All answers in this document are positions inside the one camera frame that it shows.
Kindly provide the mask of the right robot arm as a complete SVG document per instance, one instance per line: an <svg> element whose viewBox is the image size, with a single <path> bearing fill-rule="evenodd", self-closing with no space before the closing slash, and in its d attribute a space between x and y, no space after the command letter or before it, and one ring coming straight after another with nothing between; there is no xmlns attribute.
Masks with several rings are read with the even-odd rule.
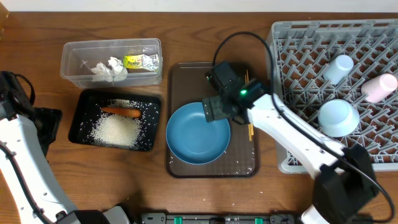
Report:
<svg viewBox="0 0 398 224"><path fill-rule="evenodd" d="M253 124L283 145L314 180L312 206L303 223L374 223L358 212L382 190L364 147L347 148L285 107L272 88L256 79L245 82L226 61L206 74L216 96L205 98L206 120L229 118Z"/></svg>

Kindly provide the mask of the dark blue plate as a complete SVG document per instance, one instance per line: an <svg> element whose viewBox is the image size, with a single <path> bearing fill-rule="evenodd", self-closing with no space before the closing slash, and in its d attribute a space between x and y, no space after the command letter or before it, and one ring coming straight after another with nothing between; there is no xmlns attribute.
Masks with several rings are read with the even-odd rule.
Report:
<svg viewBox="0 0 398 224"><path fill-rule="evenodd" d="M209 164L224 154L231 139L227 119L207 122L200 102L177 109L166 127L166 141L171 152L187 164Z"/></svg>

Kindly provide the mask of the light blue bowl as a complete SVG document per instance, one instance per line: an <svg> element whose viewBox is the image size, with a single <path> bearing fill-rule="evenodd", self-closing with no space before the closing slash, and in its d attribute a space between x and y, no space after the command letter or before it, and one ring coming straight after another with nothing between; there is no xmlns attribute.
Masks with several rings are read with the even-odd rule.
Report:
<svg viewBox="0 0 398 224"><path fill-rule="evenodd" d="M327 136L347 136L358 127L359 120L358 110L345 100L327 101L319 109L318 125Z"/></svg>

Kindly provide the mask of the white tissue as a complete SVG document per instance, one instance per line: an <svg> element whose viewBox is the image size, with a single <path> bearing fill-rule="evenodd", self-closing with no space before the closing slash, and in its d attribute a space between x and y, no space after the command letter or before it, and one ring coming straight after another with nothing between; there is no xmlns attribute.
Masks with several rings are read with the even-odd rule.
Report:
<svg viewBox="0 0 398 224"><path fill-rule="evenodd" d="M126 79L127 69L124 67L122 60L116 57L110 57L108 60L108 65L111 67L114 82L119 82Z"/></svg>
<svg viewBox="0 0 398 224"><path fill-rule="evenodd" d="M103 63L98 63L96 67L91 69L93 73L92 81L93 82L112 82L113 81L113 73L112 71Z"/></svg>

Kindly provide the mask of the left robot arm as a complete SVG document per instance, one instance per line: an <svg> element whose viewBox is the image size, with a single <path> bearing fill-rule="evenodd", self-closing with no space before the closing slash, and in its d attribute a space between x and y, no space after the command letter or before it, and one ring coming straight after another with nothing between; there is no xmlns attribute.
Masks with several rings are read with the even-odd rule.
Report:
<svg viewBox="0 0 398 224"><path fill-rule="evenodd" d="M46 159L62 112L35 108L22 75L1 72L1 172L19 210L21 223L133 223L121 205L105 212L79 210L55 178Z"/></svg>

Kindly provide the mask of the yellow foil snack wrapper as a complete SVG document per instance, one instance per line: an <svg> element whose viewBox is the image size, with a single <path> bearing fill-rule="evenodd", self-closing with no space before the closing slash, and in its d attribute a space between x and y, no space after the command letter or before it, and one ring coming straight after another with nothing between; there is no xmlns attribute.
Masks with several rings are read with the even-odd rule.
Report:
<svg viewBox="0 0 398 224"><path fill-rule="evenodd" d="M129 69L144 69L155 72L159 69L159 56L155 55L125 55L123 65Z"/></svg>

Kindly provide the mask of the orange carrot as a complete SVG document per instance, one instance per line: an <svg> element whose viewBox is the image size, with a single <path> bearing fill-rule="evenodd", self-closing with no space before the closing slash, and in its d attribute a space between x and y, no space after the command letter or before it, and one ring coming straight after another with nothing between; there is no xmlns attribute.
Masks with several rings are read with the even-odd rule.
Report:
<svg viewBox="0 0 398 224"><path fill-rule="evenodd" d="M121 116L127 116L130 118L139 118L141 116L141 112L134 108L112 108L112 107L102 107L101 109L104 112L117 114Z"/></svg>

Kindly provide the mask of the pile of white rice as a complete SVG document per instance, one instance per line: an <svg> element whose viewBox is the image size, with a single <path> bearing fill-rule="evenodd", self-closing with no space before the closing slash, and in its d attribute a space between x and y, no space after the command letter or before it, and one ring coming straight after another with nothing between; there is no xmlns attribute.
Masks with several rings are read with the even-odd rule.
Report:
<svg viewBox="0 0 398 224"><path fill-rule="evenodd" d="M102 107L134 108L139 118L130 118L102 111ZM116 147L131 151L150 151L154 145L160 117L158 102L125 99L97 100L91 97L88 110L83 113L78 128L73 132L79 144Z"/></svg>

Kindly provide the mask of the pink cup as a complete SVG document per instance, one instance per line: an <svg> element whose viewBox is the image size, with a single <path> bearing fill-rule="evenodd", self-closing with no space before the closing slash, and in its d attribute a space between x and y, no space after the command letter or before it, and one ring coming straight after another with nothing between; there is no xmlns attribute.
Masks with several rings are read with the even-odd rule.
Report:
<svg viewBox="0 0 398 224"><path fill-rule="evenodd" d="M389 73L382 74L364 83L361 87L362 95L370 103L378 103L397 89L397 78Z"/></svg>

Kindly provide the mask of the light blue cup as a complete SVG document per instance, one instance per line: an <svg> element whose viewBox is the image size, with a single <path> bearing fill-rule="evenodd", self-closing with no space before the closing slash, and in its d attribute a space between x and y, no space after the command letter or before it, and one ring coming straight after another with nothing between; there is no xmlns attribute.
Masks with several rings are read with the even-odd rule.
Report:
<svg viewBox="0 0 398 224"><path fill-rule="evenodd" d="M353 67L354 62L350 56L339 55L329 64L323 77L332 85L337 85L348 76Z"/></svg>

